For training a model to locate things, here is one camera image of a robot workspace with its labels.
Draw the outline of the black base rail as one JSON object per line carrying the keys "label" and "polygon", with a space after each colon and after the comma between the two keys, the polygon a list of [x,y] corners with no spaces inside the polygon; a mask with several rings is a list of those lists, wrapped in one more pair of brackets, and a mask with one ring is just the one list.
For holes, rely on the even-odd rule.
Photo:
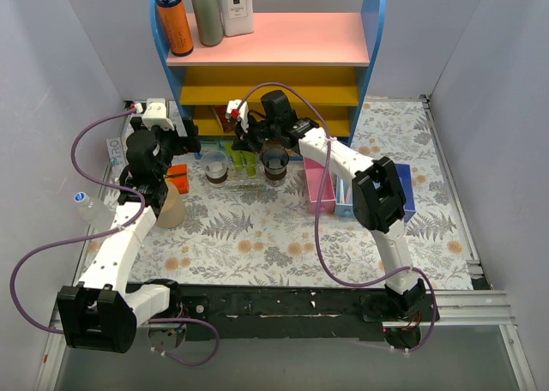
{"label": "black base rail", "polygon": [[382,341],[383,326],[418,329],[432,316],[426,294],[405,310],[383,288],[170,285],[176,314],[195,319],[188,341],[358,339]]}

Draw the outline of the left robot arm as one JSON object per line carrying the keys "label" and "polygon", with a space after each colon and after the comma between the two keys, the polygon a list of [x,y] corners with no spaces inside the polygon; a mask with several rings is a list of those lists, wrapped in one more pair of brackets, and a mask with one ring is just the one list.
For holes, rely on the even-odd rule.
{"label": "left robot arm", "polygon": [[134,131],[126,141],[128,165],[111,235],[76,285],[57,294],[65,341],[72,348],[125,353],[143,323],[155,317],[174,322],[182,314],[176,282],[149,280],[135,292],[126,286],[143,239],[166,203],[172,159],[198,145],[179,136],[169,117],[133,117],[130,124]]}

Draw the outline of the white labelled bottle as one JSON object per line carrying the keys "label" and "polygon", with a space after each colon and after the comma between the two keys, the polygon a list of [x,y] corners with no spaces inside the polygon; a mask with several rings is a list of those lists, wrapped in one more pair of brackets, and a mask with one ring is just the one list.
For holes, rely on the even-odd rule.
{"label": "white labelled bottle", "polygon": [[227,37],[254,32],[252,0],[219,0],[224,33]]}

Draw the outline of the dark blue cup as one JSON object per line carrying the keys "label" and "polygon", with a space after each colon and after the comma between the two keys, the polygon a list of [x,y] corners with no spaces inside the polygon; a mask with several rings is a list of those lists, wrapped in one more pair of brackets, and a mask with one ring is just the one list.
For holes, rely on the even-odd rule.
{"label": "dark blue cup", "polygon": [[269,147],[261,155],[264,174],[268,185],[281,186],[287,175],[289,155],[284,148]]}

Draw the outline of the clear cup brown base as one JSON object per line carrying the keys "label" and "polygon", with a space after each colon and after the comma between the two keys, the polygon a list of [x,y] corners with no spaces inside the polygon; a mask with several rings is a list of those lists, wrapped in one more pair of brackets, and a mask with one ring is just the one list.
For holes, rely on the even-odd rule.
{"label": "clear cup brown base", "polygon": [[228,178],[228,159],[221,151],[204,153],[200,166],[211,186],[221,187]]}

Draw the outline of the orange spray bottle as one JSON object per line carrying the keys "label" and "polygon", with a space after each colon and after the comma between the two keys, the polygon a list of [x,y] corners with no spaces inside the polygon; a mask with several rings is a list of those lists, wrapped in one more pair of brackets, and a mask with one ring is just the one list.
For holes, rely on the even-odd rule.
{"label": "orange spray bottle", "polygon": [[174,56],[190,55],[194,44],[183,0],[155,0],[169,47]]}

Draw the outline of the orange razor package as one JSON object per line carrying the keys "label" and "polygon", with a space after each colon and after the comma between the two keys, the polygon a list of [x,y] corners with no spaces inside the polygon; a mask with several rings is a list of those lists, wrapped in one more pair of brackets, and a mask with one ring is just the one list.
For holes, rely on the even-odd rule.
{"label": "orange razor package", "polygon": [[166,181],[172,183],[180,195],[187,194],[189,192],[187,165],[172,165],[167,171]]}

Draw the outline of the pink drawer box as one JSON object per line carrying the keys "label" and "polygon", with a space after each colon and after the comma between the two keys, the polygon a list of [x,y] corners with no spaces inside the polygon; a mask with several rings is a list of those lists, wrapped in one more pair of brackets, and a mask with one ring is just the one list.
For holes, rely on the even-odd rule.
{"label": "pink drawer box", "polygon": [[324,167],[312,159],[304,158],[304,168],[309,212],[314,214],[317,209],[317,202],[320,202],[320,213],[333,213],[336,199],[330,174],[322,182]]}

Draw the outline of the green toothpaste tube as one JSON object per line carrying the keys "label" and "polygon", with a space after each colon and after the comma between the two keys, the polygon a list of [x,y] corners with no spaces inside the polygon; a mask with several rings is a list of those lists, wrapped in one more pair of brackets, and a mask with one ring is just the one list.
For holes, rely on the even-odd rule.
{"label": "green toothpaste tube", "polygon": [[256,175],[256,154],[249,151],[242,151],[243,166],[248,177]]}
{"label": "green toothpaste tube", "polygon": [[231,144],[226,144],[226,151],[228,153],[228,156],[230,157],[230,160],[232,162],[232,165],[237,172],[244,171],[244,160],[242,156],[242,152],[239,150],[233,150]]}

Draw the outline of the clear textured glass tray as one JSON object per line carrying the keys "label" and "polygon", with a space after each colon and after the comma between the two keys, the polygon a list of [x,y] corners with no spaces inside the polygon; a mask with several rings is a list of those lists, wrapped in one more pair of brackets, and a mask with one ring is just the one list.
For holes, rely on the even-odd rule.
{"label": "clear textured glass tray", "polygon": [[190,194],[200,196],[210,201],[267,204],[276,201],[298,202],[307,198],[305,184],[305,169],[301,161],[290,161],[287,165],[287,174],[281,180],[267,179],[264,166],[256,165],[256,175],[248,177],[246,171],[237,171],[229,165],[227,180],[222,184],[211,184],[204,171],[194,162],[190,173]]}

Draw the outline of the light blue drawer box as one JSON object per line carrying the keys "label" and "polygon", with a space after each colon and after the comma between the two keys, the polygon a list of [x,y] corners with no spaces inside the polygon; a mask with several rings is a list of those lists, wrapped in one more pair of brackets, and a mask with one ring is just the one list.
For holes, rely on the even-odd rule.
{"label": "light blue drawer box", "polygon": [[345,219],[354,218],[352,186],[340,177],[336,181],[335,197],[335,215]]}

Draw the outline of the purple blue drawer box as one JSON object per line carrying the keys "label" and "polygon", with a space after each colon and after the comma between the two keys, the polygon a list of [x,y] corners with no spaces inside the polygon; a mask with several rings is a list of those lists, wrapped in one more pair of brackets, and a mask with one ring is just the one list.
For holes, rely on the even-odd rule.
{"label": "purple blue drawer box", "polygon": [[416,214],[412,171],[410,165],[407,164],[396,164],[395,168],[406,197],[406,203],[404,204],[404,221],[407,223]]}

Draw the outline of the teal soap box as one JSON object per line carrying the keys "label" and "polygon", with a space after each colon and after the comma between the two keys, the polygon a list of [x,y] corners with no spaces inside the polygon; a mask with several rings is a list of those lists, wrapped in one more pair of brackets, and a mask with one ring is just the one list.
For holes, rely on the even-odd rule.
{"label": "teal soap box", "polygon": [[200,138],[201,152],[208,153],[220,150],[220,138],[217,136],[204,136]]}

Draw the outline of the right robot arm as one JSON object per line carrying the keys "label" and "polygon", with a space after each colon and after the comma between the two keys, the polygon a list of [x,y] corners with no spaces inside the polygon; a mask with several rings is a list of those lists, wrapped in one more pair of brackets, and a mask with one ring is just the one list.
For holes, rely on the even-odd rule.
{"label": "right robot arm", "polygon": [[277,141],[320,164],[323,176],[336,175],[352,190],[353,215],[376,242],[389,297],[389,313],[407,320],[419,311],[425,281],[415,270],[405,232],[406,196],[395,167],[387,158],[372,159],[339,142],[322,126],[323,119],[300,118],[280,89],[261,98],[264,115],[257,121],[246,100],[227,104],[226,120],[235,127],[235,150],[258,152]]}

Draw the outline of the aluminium frame rail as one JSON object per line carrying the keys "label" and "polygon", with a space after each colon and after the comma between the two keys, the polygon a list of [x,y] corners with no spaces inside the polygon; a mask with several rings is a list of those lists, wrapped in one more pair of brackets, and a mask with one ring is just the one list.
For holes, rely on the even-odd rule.
{"label": "aluminium frame rail", "polygon": [[439,292],[440,320],[410,356],[387,356],[380,382],[400,390],[535,390],[503,291]]}

